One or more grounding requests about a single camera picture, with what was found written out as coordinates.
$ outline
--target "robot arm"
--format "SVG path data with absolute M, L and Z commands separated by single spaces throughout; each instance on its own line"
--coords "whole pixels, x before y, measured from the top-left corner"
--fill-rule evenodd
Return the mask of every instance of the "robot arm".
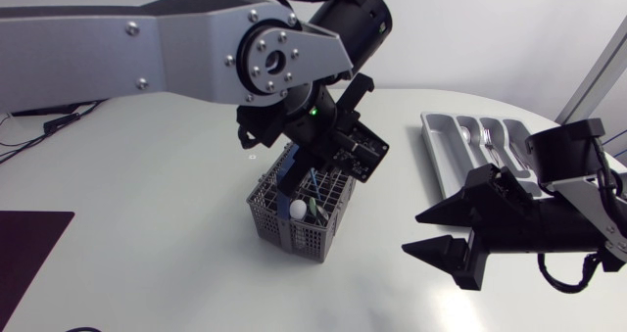
M 366 181 L 388 148 L 354 111 L 372 81 L 359 75 L 337 105 L 325 86 L 357 75 L 390 13 L 382 0 L 309 0 L 326 3 L 304 23 L 278 1 L 2 8 L 0 112 L 167 91 L 244 106 L 244 147 L 281 133 L 299 144 L 287 193 L 311 166 Z
M 468 241 L 447 235 L 403 250 L 470 290 L 481 289 L 486 260 L 494 253 L 538 253 L 542 274 L 564 293 L 585 289 L 600 263 L 606 272 L 618 271 L 627 261 L 627 202 L 620 198 L 620 176 L 610 175 L 598 139 L 603 135 L 601 121 L 590 119 L 530 136 L 527 151 L 552 197 L 533 200 L 506 167 L 482 166 L 468 174 L 457 194 L 416 217 L 468 227 Z M 596 252 L 586 257 L 577 285 L 557 281 L 545 267 L 545 253 L 565 252 Z

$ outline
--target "silver cutlery tray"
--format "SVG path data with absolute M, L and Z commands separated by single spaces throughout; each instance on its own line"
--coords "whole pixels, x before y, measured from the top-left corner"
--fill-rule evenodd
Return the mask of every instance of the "silver cutlery tray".
M 488 163 L 507 166 L 534 198 L 544 197 L 526 152 L 525 139 L 531 134 L 524 122 L 511 118 L 427 112 L 420 118 L 422 136 L 445 198 L 461 189 L 470 170 Z M 468 130 L 468 140 L 464 137 L 464 128 Z M 489 142 L 486 145 L 486 129 L 490 132 L 492 145 Z

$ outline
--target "white tabletop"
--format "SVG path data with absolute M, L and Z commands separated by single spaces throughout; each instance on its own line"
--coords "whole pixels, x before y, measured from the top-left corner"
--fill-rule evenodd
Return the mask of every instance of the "white tabletop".
M 492 255 L 483 290 L 469 292 L 401 250 L 450 230 L 414 220 L 441 200 L 421 112 L 518 118 L 532 132 L 551 121 L 435 90 L 375 90 L 358 110 L 391 149 L 355 190 L 323 264 L 258 238 L 245 199 L 285 139 L 242 150 L 233 106 L 114 99 L 1 165 L 0 209 L 76 213 L 6 331 L 624 329 L 624 272 L 599 269 L 586 291 L 564 295 L 534 255 Z M 549 255 L 547 265 L 576 282 L 581 259 Z

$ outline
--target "plastic basket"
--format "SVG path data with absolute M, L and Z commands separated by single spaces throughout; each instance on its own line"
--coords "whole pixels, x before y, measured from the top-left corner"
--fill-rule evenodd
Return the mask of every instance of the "plastic basket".
M 329 213 L 326 226 L 308 224 L 293 218 L 280 218 L 276 213 L 276 175 L 290 147 L 291 144 L 288 144 L 272 168 L 262 176 L 247 203 L 251 207 L 257 233 L 261 238 L 288 253 L 323 262 L 355 188 L 355 179 L 341 171 L 318 172 L 315 180 L 321 199 L 317 198 L 315 185 L 309 175 L 296 190 L 292 200 L 301 199 L 307 203 L 309 198 L 314 198 Z

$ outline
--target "white ball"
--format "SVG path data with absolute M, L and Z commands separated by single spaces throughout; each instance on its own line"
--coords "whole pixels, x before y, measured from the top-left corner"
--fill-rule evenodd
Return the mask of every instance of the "white ball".
M 302 220 L 307 214 L 307 204 L 303 200 L 294 200 L 290 204 L 290 215 L 294 219 Z

